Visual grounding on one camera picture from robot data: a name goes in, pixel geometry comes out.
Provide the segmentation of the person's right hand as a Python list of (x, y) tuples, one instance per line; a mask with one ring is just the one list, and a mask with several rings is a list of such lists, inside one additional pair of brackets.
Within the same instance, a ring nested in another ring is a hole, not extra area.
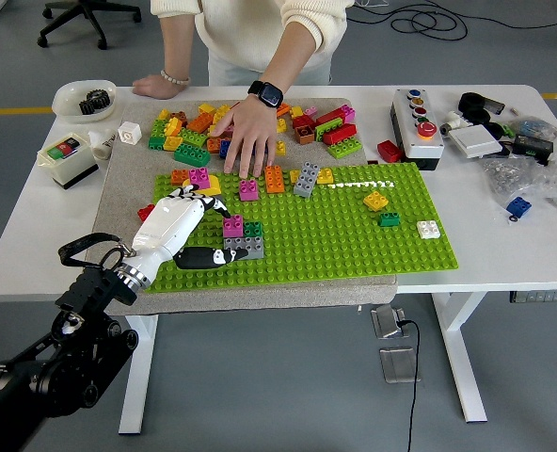
[(174, 98), (186, 89), (187, 86), (173, 84), (160, 74), (148, 75), (133, 82), (134, 94), (158, 100)]

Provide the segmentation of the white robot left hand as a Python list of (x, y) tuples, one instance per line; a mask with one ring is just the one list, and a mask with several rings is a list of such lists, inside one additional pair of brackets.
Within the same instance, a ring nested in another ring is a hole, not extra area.
[(195, 186), (180, 187), (157, 202), (134, 237), (135, 255), (120, 266), (129, 280), (147, 288), (165, 262), (172, 261), (180, 269), (211, 269), (248, 256), (246, 250), (185, 245), (206, 211), (214, 209), (224, 218), (231, 216), (223, 201), (195, 190)]

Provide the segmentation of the person's left hand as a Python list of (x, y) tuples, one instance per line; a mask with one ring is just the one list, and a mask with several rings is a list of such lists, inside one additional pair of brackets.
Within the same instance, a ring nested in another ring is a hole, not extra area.
[(212, 137), (219, 137), (233, 126), (231, 145), (224, 163), (224, 172), (231, 173), (240, 158), (238, 174), (246, 179), (250, 173), (259, 177), (264, 168), (273, 165), (277, 141), (276, 110), (263, 104), (255, 95), (234, 106), (216, 125)]

